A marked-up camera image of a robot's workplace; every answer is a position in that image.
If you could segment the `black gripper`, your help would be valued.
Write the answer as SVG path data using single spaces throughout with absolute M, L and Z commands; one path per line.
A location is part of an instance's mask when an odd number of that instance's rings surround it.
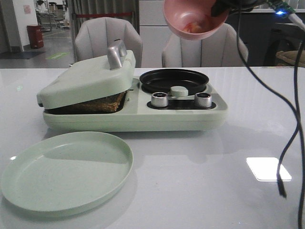
M 230 10 L 248 10 L 265 3 L 266 0 L 217 0 L 211 7 L 211 16 L 227 17 Z

